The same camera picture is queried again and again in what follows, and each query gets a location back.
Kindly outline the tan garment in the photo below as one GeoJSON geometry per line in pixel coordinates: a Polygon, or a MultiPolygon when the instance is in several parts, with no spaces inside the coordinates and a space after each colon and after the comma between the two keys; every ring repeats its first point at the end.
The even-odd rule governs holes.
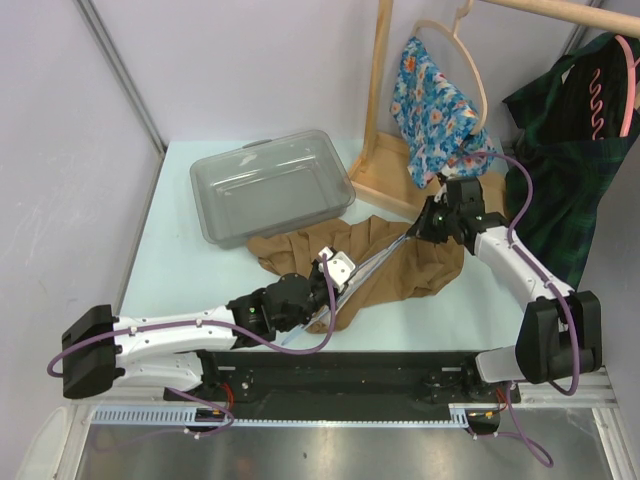
{"type": "MultiPolygon", "coordinates": [[[[375,215],[356,224],[331,219],[291,233],[255,236],[247,242],[247,249],[271,273],[307,276],[312,261],[326,246],[362,264],[408,229],[406,222],[390,222],[375,215]]],[[[348,328],[363,308],[439,293],[460,275],[463,264],[464,249],[453,240],[433,244],[408,239],[339,308],[336,329],[348,328]]]]}

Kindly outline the blue wire hanger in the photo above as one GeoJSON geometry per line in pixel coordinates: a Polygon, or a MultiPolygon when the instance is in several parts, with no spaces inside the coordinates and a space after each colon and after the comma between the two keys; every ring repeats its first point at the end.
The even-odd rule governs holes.
{"type": "Polygon", "coordinates": [[[284,339],[282,345],[286,346],[291,341],[301,335],[303,331],[310,332],[313,327],[329,327],[331,324],[337,326],[337,313],[346,304],[346,302],[362,287],[365,282],[376,273],[382,265],[389,259],[392,254],[399,249],[407,241],[406,234],[399,236],[388,247],[382,249],[379,253],[373,255],[370,259],[365,260],[361,264],[356,264],[358,270],[349,282],[349,285],[342,293],[337,290],[335,294],[335,306],[324,307],[307,326],[300,325],[295,327],[292,332],[284,339]]]}

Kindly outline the blue floral skirt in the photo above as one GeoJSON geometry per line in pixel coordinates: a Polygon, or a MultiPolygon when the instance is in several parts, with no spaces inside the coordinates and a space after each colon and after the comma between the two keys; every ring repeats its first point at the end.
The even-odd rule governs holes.
{"type": "Polygon", "coordinates": [[[475,106],[415,36],[402,51],[390,113],[409,148],[407,170],[417,187],[426,188],[437,176],[476,177],[489,170],[487,154],[495,147],[484,128],[471,134],[475,106]]]}

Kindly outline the green plaid garment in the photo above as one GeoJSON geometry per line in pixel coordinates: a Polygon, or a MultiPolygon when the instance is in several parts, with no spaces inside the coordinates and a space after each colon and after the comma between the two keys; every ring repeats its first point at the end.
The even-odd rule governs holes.
{"type": "Polygon", "coordinates": [[[591,139],[588,86],[603,33],[560,57],[542,76],[504,99],[522,137],[515,158],[526,168],[506,175],[506,206],[522,212],[516,232],[559,279],[578,287],[596,228],[597,208],[639,136],[633,111],[625,138],[591,139]]]}

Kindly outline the beige wooden hanger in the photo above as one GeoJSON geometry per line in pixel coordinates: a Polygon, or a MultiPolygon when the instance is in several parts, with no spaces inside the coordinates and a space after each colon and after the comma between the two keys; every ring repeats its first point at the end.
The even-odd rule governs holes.
{"type": "Polygon", "coordinates": [[[480,72],[474,62],[469,50],[463,44],[459,37],[459,29],[460,24],[463,18],[465,18],[472,10],[474,6],[474,0],[467,0],[462,6],[458,7],[455,12],[454,20],[451,27],[447,27],[442,23],[439,23],[434,20],[423,19],[418,20],[413,25],[413,29],[411,32],[411,36],[416,36],[419,31],[423,28],[431,29],[439,32],[444,36],[446,40],[454,47],[454,49],[461,56],[464,65],[472,74],[472,80],[476,87],[477,93],[479,95],[479,103],[478,103],[478,111],[477,111],[477,121],[474,125],[474,129],[471,131],[472,135],[477,135],[479,132],[483,130],[486,124],[487,116],[488,116],[488,99],[484,87],[484,83],[482,81],[480,72]]]}

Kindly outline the pink plastic hanger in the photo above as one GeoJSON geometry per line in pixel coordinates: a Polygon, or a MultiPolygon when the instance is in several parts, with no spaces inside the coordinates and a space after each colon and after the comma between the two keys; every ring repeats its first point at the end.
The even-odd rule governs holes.
{"type": "Polygon", "coordinates": [[[638,65],[631,42],[619,34],[596,53],[588,86],[592,140],[629,136],[638,65]]]}

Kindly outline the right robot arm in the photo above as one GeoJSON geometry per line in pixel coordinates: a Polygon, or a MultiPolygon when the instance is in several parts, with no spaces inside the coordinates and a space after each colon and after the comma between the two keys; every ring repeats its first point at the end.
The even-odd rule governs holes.
{"type": "Polygon", "coordinates": [[[524,246],[506,218],[486,212],[476,178],[446,181],[424,206],[408,236],[434,244],[454,240],[487,265],[508,287],[523,311],[514,345],[476,356],[463,373],[461,388],[484,401],[499,382],[553,383],[602,366],[601,304],[590,291],[577,292],[524,246]]]}

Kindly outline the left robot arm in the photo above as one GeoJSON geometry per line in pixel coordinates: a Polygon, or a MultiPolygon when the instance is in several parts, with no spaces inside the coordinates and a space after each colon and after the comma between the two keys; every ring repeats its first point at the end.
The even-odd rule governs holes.
{"type": "Polygon", "coordinates": [[[103,394],[113,386],[161,387],[214,397],[221,376],[206,352],[265,346],[283,352],[278,333],[307,325],[323,309],[337,309],[342,286],[331,276],[286,274],[227,304],[155,318],[116,316],[108,305],[90,308],[61,337],[62,351],[47,372],[62,381],[67,399],[103,394]]]}

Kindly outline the wooden clothes rack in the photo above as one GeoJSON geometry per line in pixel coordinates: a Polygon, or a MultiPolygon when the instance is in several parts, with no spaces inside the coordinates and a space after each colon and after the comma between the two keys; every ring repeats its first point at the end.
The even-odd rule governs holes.
{"type": "Polygon", "coordinates": [[[488,169],[488,156],[495,150],[486,129],[488,98],[460,38],[461,21],[473,6],[471,1],[459,5],[450,25],[431,19],[414,23],[393,84],[389,111],[399,133],[392,135],[381,131],[378,115],[393,4],[379,2],[363,147],[349,171],[359,199],[413,220],[426,198],[441,190],[440,179],[481,175],[488,169]],[[436,64],[419,36],[425,30],[439,33],[457,53],[471,76],[474,97],[436,64]]]}

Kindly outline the clear plastic tray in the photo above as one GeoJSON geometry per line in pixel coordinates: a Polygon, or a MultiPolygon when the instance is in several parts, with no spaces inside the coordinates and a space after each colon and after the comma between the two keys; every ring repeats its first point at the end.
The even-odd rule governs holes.
{"type": "Polygon", "coordinates": [[[339,217],[356,197],[321,130],[201,158],[189,173],[202,235],[221,248],[339,217]]]}

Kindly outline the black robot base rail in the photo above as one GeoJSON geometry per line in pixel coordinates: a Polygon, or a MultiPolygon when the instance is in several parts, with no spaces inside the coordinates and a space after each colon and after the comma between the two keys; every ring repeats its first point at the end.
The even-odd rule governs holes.
{"type": "Polygon", "coordinates": [[[425,424],[451,419],[450,407],[497,423],[506,382],[487,383],[473,352],[200,352],[202,382],[189,394],[229,401],[238,421],[425,424]]]}

